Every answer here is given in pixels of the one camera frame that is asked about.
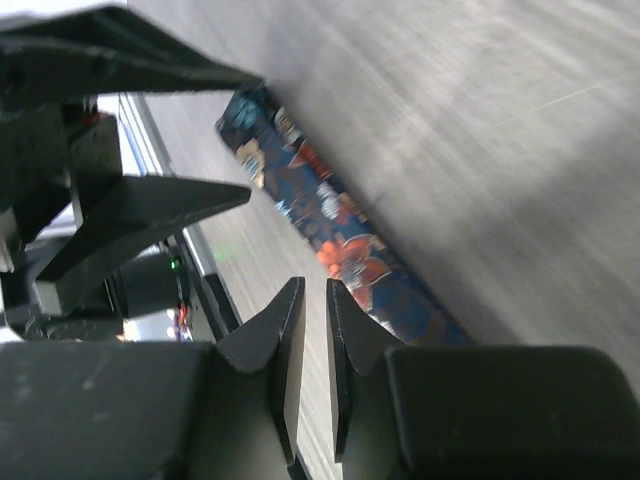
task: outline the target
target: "folded fabric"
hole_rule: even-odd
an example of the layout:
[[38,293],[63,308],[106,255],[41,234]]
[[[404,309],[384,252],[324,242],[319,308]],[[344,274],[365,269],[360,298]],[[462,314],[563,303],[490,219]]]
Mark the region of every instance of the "folded fabric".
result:
[[254,184],[273,197],[329,275],[342,280],[372,318],[409,344],[471,343],[376,235],[266,88],[236,92],[216,128]]

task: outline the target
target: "black cylinder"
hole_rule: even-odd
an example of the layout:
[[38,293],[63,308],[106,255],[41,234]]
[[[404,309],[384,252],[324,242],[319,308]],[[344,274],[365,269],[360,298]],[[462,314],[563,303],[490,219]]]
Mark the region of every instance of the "black cylinder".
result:
[[115,296],[124,318],[176,308],[188,298],[185,267],[170,252],[141,255],[113,274]]

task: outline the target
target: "fabric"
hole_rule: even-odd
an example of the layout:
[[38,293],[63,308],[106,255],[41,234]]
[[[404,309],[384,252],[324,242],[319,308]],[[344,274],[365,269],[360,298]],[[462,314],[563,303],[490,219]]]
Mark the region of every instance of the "fabric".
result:
[[273,197],[329,275],[342,280],[372,318],[409,344],[471,343],[265,88],[237,92],[216,128],[254,184]]

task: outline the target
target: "wood grain surface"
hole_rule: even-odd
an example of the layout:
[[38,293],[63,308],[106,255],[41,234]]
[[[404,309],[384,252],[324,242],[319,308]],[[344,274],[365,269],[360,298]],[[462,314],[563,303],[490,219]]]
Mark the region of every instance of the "wood grain surface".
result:
[[[638,2],[130,4],[263,74],[479,340],[593,345],[640,390]],[[213,129],[227,100],[150,99],[179,173],[248,183]],[[245,318],[307,276],[299,439],[314,477],[337,478],[325,273],[263,192],[204,229]]]

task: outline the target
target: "orange flower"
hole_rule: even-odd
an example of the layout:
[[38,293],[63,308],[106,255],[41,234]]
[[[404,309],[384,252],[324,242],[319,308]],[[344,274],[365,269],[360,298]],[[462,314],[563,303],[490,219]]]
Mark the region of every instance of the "orange flower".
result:
[[365,312],[371,310],[371,286],[389,275],[391,270],[375,257],[370,257],[371,235],[358,235],[344,242],[325,242],[317,253],[331,278],[342,280]]

